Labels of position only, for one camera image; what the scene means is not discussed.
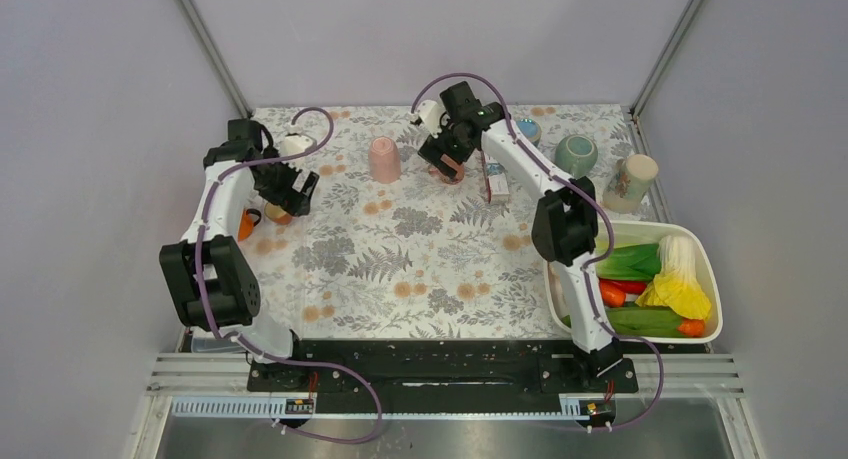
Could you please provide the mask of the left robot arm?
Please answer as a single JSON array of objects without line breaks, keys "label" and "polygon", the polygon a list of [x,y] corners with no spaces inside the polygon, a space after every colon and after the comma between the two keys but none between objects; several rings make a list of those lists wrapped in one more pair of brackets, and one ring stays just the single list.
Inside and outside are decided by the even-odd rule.
[{"label": "left robot arm", "polygon": [[294,331],[262,314],[260,285],[239,234],[253,196],[289,215],[310,212],[319,176],[289,161],[314,151],[316,142],[299,133],[276,141],[252,119],[229,121],[227,132],[227,140],[203,159],[205,183],[195,216],[178,242],[161,248],[160,267],[183,325],[273,363],[272,377],[296,390],[309,380],[311,366],[293,353]]}]

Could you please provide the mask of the large orange mug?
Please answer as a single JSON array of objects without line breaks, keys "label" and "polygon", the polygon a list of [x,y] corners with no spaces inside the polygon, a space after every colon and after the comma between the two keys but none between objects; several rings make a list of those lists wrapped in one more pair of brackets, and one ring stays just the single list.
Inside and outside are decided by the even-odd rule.
[{"label": "large orange mug", "polygon": [[246,208],[243,210],[240,224],[237,233],[237,240],[239,242],[245,241],[249,238],[256,226],[262,221],[262,213],[255,208]]}]

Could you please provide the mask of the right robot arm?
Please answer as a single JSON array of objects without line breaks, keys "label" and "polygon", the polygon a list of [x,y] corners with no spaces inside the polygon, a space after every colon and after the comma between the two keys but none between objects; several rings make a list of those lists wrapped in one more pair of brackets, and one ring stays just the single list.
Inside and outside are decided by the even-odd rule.
[{"label": "right robot arm", "polygon": [[419,156],[445,179],[475,152],[494,159],[536,203],[531,239],[538,254],[554,267],[565,292],[570,336],[576,348],[575,381],[597,391],[613,377],[623,359],[620,340],[600,301],[596,263],[608,257],[595,252],[601,226],[612,224],[595,199],[588,179],[577,180],[555,166],[519,130],[503,99],[484,104],[473,93],[469,73],[454,74],[456,84],[437,101],[418,94],[409,120],[428,136]]}]

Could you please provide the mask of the small orange mug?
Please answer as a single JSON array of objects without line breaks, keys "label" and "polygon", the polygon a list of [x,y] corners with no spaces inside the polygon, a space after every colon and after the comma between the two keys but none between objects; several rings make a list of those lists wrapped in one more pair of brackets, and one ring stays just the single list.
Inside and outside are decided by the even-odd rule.
[{"label": "small orange mug", "polygon": [[269,221],[281,226],[288,225],[293,220],[293,217],[280,206],[271,203],[265,204],[264,215]]}]

